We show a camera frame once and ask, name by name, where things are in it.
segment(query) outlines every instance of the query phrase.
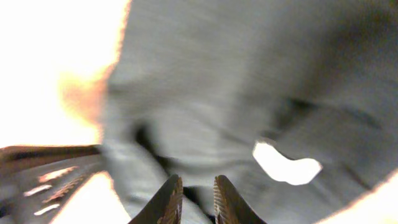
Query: gray sweatshirt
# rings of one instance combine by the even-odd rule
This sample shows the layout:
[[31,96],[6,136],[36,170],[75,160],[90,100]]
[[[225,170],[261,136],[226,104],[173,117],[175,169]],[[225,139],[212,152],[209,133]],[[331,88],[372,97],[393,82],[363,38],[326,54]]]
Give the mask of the gray sweatshirt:
[[[209,223],[226,175],[269,223],[311,223],[397,167],[394,1],[133,0],[108,82],[103,152],[136,215],[176,173],[182,223]],[[272,180],[258,138],[323,170]]]

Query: gray fabric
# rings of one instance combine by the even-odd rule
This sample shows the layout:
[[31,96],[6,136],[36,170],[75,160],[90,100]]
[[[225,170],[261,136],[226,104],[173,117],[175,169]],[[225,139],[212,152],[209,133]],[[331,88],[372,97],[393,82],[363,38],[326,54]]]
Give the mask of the gray fabric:
[[[176,172],[213,210],[226,175],[269,223],[311,223],[396,168],[398,27],[390,1],[134,0],[104,109],[103,151],[135,215]],[[154,154],[136,142],[143,126]],[[262,135],[324,170],[271,180]],[[183,223],[204,223],[194,206]]]

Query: gray cloth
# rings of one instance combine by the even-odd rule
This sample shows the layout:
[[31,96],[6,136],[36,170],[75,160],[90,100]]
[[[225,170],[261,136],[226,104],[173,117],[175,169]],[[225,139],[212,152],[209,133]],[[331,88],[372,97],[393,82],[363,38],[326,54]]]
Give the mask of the gray cloth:
[[[275,224],[315,222],[371,189],[398,162],[396,9],[134,0],[104,109],[103,152],[127,212],[173,172],[205,213],[224,174]],[[271,180],[251,154],[261,136],[324,169],[308,185]],[[206,222],[195,205],[183,213],[183,223]]]

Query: white hole in fabric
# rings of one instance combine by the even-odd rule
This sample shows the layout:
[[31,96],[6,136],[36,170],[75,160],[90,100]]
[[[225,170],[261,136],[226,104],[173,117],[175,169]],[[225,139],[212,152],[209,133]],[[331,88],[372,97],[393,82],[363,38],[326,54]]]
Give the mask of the white hole in fabric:
[[291,185],[308,184],[322,170],[315,159],[292,161],[266,142],[256,143],[253,156],[270,178]]

